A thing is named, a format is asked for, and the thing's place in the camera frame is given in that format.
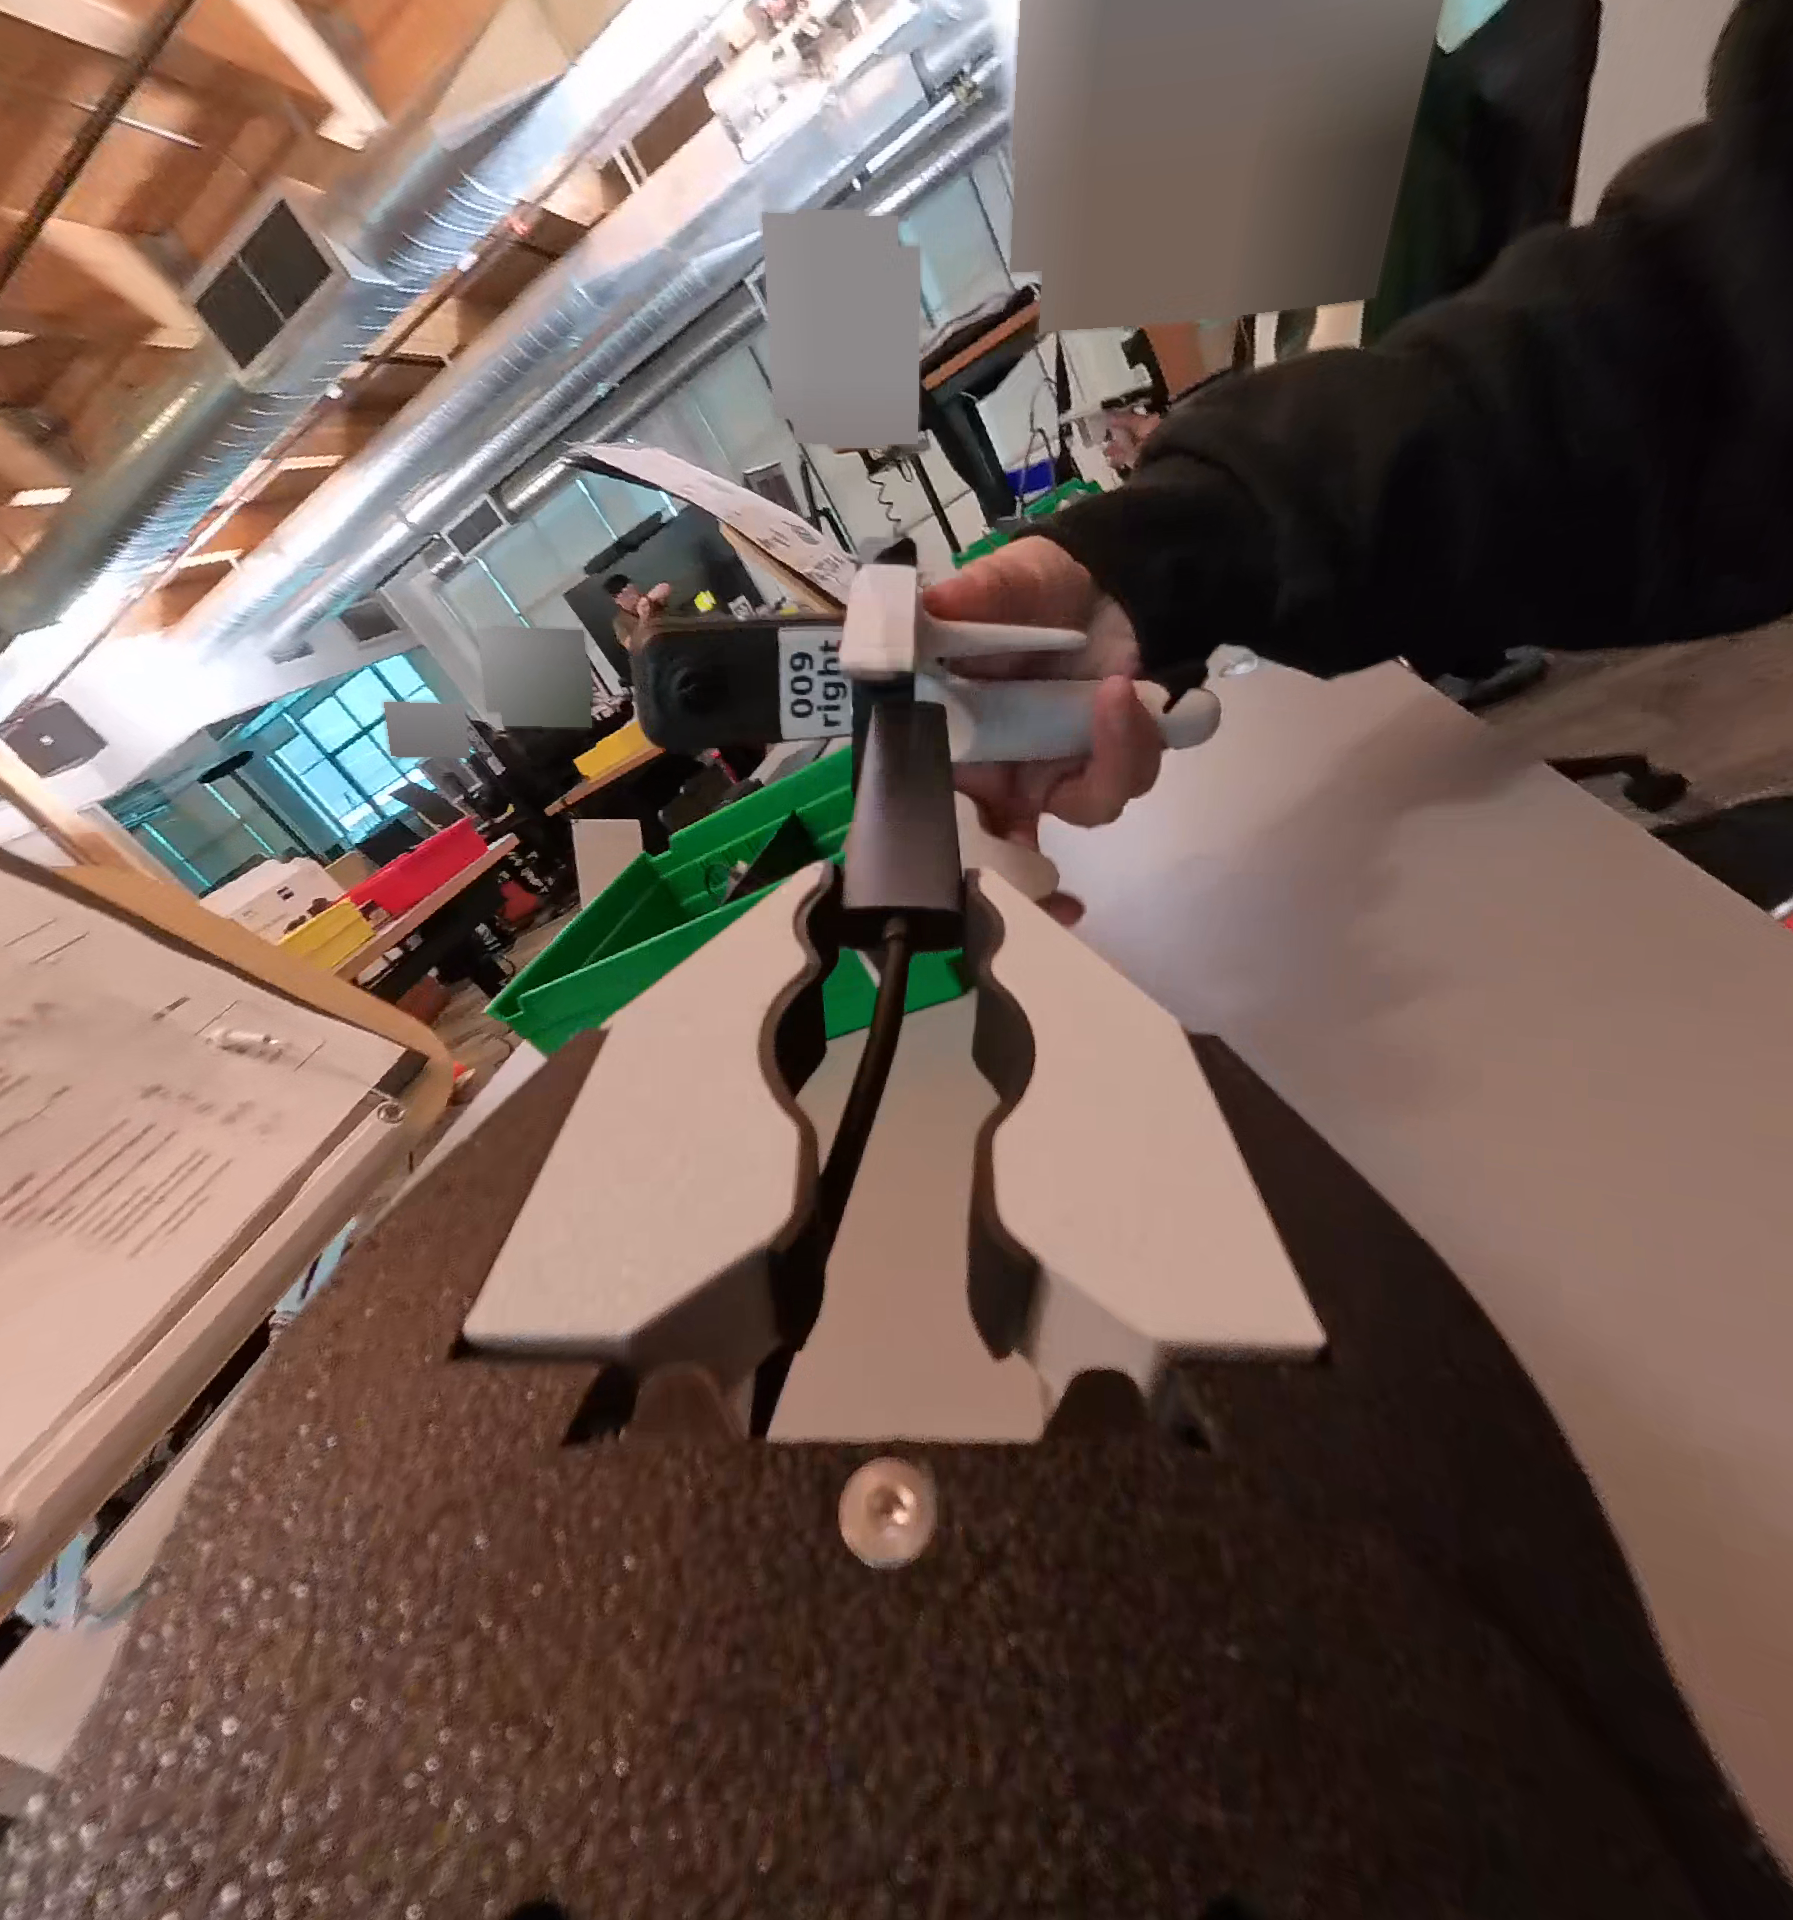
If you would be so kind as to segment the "person's right hand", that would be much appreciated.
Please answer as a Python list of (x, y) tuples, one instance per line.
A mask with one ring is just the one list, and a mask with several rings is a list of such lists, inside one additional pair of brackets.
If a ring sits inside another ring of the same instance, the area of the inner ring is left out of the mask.
[(1022, 539), (926, 589), (935, 620), (1083, 633), (1064, 654), (996, 654), (966, 678), (1058, 678), (1093, 683), (1090, 750), (1064, 763), (968, 763), (956, 771), (981, 826), (1001, 844), (1041, 854), (1043, 823), (1095, 830), (1147, 795), (1164, 768), (1166, 737), (1140, 696), (1139, 645), (1121, 605), (1053, 541)]

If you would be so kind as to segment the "dark ceiling vent grille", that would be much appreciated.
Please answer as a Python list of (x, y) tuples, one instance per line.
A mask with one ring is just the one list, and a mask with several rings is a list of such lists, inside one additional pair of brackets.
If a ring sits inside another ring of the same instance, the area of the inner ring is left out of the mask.
[(188, 303), (238, 371), (248, 371), (348, 277), (305, 195), (279, 189), (196, 273)]

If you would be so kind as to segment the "red storage bin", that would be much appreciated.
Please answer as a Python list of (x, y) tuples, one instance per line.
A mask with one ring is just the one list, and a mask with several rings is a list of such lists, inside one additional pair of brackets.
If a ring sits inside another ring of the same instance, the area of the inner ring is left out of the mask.
[(396, 920), (434, 896), (442, 886), (488, 852), (479, 824), (459, 818), (399, 854), (373, 876), (345, 892), (356, 910), (368, 918)]

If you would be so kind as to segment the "small yellow storage bin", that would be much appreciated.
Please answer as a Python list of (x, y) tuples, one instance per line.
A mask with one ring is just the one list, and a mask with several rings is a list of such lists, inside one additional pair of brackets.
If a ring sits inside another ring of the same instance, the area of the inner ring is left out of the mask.
[(371, 946), (377, 929), (356, 899), (338, 898), (292, 925), (281, 941), (287, 953), (323, 972), (336, 972), (356, 953)]

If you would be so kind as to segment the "grey desk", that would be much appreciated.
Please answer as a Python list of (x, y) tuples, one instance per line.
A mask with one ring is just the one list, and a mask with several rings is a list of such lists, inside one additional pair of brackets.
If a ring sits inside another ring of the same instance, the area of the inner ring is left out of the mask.
[(1220, 689), (1045, 830), (1083, 941), (1472, 1289), (1793, 1870), (1793, 930), (1403, 667)]

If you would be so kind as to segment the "silver ventilation duct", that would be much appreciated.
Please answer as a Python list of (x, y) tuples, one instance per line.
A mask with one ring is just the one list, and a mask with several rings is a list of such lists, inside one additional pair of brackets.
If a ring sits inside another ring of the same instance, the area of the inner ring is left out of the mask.
[(764, 218), (843, 206), (893, 213), (950, 168), (968, 132), (983, 154), (1005, 110), (1001, 35), (981, 13), (926, 13), (755, 163), (699, 137), (685, 175), (624, 206), (512, 307), (492, 347), (396, 422), (334, 487), (328, 515), (285, 542), (292, 565), (242, 638), (264, 665), (305, 661), (323, 628), (357, 611), (404, 565), (461, 541), (482, 515), (522, 521), (595, 444), (643, 418), (764, 325)]
[(508, 2), (328, 186), (305, 195), (349, 277), (264, 361), (238, 371), (202, 328), (182, 379), (70, 489), (0, 575), (0, 728), (43, 696), (165, 574), (258, 461), (404, 312), (610, 148), (713, 29), (722, 5)]

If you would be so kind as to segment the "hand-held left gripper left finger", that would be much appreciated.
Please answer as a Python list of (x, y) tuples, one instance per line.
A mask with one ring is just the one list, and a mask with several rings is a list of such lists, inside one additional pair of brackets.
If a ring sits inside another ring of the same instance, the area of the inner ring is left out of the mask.
[(577, 1053), (562, 1130), (461, 1323), (479, 1355), (755, 1374), (817, 1320), (838, 870), (814, 863)]

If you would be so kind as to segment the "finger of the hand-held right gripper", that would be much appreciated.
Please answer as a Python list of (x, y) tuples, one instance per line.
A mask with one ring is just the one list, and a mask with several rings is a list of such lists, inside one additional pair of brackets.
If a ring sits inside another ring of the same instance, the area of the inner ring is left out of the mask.
[(919, 591), (912, 564), (858, 568), (840, 628), (840, 667), (849, 679), (912, 678)]

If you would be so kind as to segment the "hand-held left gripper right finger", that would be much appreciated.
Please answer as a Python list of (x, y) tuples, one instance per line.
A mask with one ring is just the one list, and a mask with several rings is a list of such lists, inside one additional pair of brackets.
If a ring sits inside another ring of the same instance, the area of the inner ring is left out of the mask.
[(1048, 1408), (1077, 1380), (1154, 1404), (1180, 1363), (1313, 1363), (1326, 1331), (1186, 1029), (1008, 876), (966, 882), (966, 1299)]

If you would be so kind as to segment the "grey USB hub with cable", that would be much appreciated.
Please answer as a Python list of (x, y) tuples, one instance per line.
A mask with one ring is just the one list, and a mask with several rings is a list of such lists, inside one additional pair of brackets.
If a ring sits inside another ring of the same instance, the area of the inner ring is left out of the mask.
[[(788, 1220), (763, 1252), (770, 1345), (751, 1396), (753, 1437), (770, 1434), (788, 1372), (823, 1306), (829, 1256), (897, 1051), (912, 963), (965, 941), (965, 864), (943, 710), (916, 698), (872, 706), (854, 779), (841, 863), (809, 872), (812, 890), (789, 923), (802, 969), (763, 1026), (764, 1087), (789, 1116), (796, 1144)], [(823, 1055), (822, 991), (843, 949), (876, 956), (880, 978), (835, 1139), (818, 1158), (799, 1094)]]

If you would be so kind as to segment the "person's right forearm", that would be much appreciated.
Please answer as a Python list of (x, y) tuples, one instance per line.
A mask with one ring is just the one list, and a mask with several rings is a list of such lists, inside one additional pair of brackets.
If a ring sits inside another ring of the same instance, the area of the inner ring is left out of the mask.
[(1707, 116), (1581, 226), (1373, 347), (1226, 380), (1043, 539), (1180, 678), (1494, 645), (1653, 648), (1793, 613), (1793, 5), (1741, 5)]

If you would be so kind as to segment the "green storage bin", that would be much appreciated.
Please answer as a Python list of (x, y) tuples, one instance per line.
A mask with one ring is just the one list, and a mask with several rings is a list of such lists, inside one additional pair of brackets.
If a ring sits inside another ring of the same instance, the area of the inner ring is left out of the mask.
[(854, 750), (818, 754), (641, 854), (488, 1001), (553, 1053), (592, 1033), (740, 920), (788, 876), (838, 864), (854, 816)]

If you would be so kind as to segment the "printed instruction sheet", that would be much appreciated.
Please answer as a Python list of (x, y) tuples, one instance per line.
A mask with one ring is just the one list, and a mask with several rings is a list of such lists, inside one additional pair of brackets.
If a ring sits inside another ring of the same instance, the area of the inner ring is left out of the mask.
[(0, 1556), (77, 1418), (421, 1070), (0, 858)]

